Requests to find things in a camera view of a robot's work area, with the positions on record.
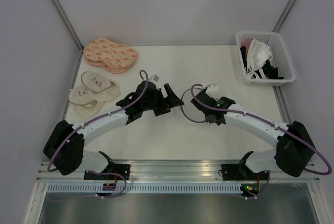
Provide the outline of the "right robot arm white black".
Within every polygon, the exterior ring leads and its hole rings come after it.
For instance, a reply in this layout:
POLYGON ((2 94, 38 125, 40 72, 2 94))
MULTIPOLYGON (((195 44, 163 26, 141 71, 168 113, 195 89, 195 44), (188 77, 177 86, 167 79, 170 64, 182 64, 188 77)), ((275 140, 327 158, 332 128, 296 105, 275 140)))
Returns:
POLYGON ((238 127, 272 146, 271 150, 249 151, 243 156, 238 173, 245 180, 265 170, 276 169, 297 178, 315 153, 306 127, 298 121, 288 124, 265 119, 232 99, 216 100, 205 91, 195 95, 191 103, 205 115, 207 123, 238 127))

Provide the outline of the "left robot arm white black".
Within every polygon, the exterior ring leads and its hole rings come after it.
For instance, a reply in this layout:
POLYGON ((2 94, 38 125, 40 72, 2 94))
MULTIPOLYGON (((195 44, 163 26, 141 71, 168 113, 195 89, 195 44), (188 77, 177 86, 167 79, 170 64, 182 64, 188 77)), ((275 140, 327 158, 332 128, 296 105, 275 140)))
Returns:
POLYGON ((86 151, 85 145, 111 130, 134 122, 146 111, 160 116, 184 104, 169 84, 164 88, 166 97, 155 83, 143 81, 106 113, 82 123, 58 122, 43 149, 49 159, 48 172, 69 175, 76 170, 87 170, 102 180, 109 180, 114 174, 112 159, 102 151, 86 151))

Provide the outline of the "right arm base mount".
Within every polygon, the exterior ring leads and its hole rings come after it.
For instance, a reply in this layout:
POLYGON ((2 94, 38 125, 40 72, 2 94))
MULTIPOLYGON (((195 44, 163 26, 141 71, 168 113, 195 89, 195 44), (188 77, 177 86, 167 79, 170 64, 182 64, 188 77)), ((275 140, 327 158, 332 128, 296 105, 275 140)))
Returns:
POLYGON ((246 181, 254 179, 249 169, 239 164, 222 164, 221 173, 224 181, 246 181))

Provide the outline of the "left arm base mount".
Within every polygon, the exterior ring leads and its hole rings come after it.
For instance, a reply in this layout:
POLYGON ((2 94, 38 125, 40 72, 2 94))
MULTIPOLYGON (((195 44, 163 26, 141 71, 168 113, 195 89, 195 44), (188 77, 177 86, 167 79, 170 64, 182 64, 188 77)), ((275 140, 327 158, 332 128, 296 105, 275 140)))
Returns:
POLYGON ((126 180, 129 179, 130 175, 130 164, 120 164, 120 163, 114 163, 109 164, 100 174, 94 174, 92 172, 86 172, 84 175, 84 180, 97 180, 97 181, 107 181, 107 180, 119 180, 120 178, 116 175, 110 175, 110 173, 117 173, 121 176, 123 176, 126 180))

